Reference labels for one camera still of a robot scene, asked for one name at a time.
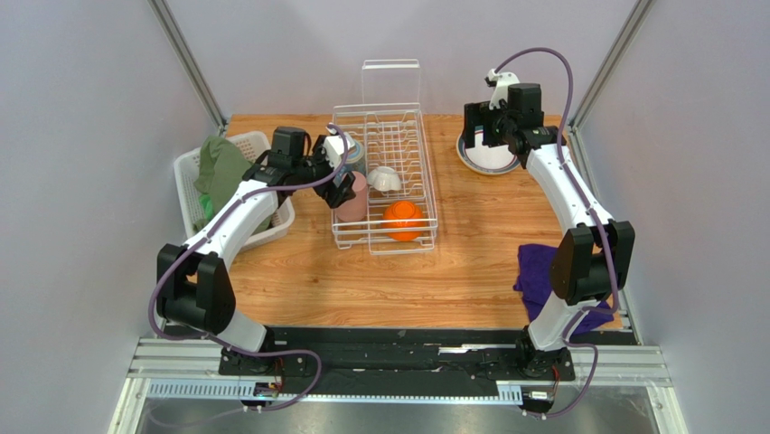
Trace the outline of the pink cup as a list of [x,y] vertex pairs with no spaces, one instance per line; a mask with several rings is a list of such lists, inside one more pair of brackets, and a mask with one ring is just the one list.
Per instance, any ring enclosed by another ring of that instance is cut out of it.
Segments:
[[366,176],[357,171],[350,172],[350,175],[353,176],[352,191],[354,197],[340,205],[334,212],[341,222],[359,222],[367,215],[368,184]]

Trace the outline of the beige plate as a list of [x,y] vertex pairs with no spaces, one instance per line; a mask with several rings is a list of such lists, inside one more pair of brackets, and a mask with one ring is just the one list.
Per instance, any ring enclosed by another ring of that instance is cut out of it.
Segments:
[[468,147],[464,135],[460,134],[455,150],[463,165],[480,175],[506,175],[521,166],[517,157],[506,146],[487,146],[483,144],[482,130],[474,132],[474,146]]

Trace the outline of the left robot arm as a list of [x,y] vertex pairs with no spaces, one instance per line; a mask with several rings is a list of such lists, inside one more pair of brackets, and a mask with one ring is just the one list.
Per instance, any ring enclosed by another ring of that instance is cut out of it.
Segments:
[[354,141],[333,123],[312,146],[298,127],[277,127],[270,149],[240,178],[237,190],[214,218],[182,245],[166,244],[156,260],[157,279],[147,316],[154,332],[166,319],[248,356],[266,357],[268,327],[241,313],[229,271],[258,226],[294,192],[312,189],[336,209],[354,198],[354,178],[343,169]]

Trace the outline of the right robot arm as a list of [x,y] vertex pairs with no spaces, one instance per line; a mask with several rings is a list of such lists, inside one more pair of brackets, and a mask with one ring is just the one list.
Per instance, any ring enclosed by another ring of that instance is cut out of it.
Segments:
[[625,283],[635,231],[603,208],[580,177],[562,132],[545,126],[540,85],[510,74],[487,84],[490,100],[465,104],[459,155],[506,148],[544,191],[563,233],[549,270],[549,298],[515,349],[519,373],[539,378],[565,360],[569,338],[588,313],[613,314],[600,305]]

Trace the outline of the blue butterfly mug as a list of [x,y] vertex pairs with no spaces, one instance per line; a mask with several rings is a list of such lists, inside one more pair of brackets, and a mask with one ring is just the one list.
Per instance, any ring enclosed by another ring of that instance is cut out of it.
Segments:
[[355,139],[348,138],[348,154],[344,172],[358,172],[366,175],[366,151]]

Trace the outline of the white flower-shaped bowl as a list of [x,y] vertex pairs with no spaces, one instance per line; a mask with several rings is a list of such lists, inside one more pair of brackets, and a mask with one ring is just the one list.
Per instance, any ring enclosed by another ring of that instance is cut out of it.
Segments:
[[381,193],[396,192],[402,189],[399,173],[388,166],[378,166],[367,174],[367,183]]

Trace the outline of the orange bowl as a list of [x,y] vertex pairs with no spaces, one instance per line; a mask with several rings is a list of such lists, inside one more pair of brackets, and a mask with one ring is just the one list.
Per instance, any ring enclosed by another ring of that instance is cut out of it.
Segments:
[[425,215],[411,201],[392,203],[384,212],[381,228],[395,241],[415,241],[423,233]]

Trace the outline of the white plastic basket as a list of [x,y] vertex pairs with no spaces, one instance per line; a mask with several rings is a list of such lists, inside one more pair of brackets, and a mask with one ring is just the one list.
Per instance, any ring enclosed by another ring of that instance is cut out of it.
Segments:
[[[229,141],[236,146],[249,161],[254,161],[264,151],[270,148],[268,137],[261,131],[250,131],[244,134],[229,137]],[[199,175],[200,151],[197,147],[174,161],[174,176],[177,195],[183,216],[183,225],[187,238],[191,238],[198,231],[195,223],[205,217],[199,197],[200,192],[195,188],[194,181]],[[289,233],[289,229],[295,222],[296,212],[290,199],[274,212],[270,220],[270,227],[264,231],[255,232],[245,242],[242,251],[252,250],[258,246],[277,241]]]

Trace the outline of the green cloth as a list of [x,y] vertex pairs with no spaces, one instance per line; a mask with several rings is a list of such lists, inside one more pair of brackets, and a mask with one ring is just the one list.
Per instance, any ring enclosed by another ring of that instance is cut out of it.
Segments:
[[199,175],[193,182],[204,216],[193,228],[202,230],[227,205],[245,172],[253,166],[240,149],[223,137],[209,136],[199,153]]

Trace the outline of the purple cloth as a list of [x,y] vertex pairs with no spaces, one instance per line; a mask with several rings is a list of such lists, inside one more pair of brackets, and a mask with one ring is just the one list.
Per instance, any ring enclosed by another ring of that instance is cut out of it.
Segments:
[[[521,293],[530,322],[534,321],[549,298],[552,288],[549,270],[557,249],[541,244],[524,244],[518,248],[519,276],[513,289]],[[582,335],[611,323],[612,315],[588,313],[576,327],[573,335]]]

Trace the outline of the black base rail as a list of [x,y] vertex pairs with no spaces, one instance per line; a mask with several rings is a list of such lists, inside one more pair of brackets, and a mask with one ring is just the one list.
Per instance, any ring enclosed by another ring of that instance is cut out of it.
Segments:
[[404,398],[492,397],[523,381],[520,329],[272,326],[270,358],[221,350],[218,373],[281,380],[282,392]]

